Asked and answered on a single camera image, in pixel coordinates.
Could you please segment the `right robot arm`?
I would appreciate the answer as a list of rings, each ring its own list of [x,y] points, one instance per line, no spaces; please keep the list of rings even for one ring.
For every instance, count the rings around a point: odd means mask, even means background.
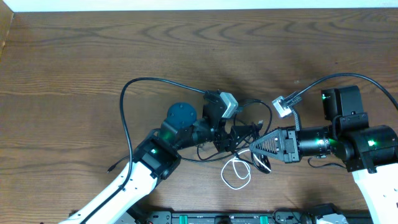
[[[322,102],[331,125],[277,128],[251,143],[250,151],[286,164],[334,154],[352,173],[373,222],[397,223],[397,134],[369,125],[357,86],[322,90]]]

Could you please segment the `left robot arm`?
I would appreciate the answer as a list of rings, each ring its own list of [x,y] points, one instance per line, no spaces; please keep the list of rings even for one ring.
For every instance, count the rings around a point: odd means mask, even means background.
[[[91,202],[65,223],[116,223],[136,202],[149,195],[180,165],[178,150],[213,142],[219,152],[235,152],[261,124],[224,129],[224,108],[218,105],[201,119],[188,103],[172,105],[159,129],[153,129],[131,153],[122,172]]]

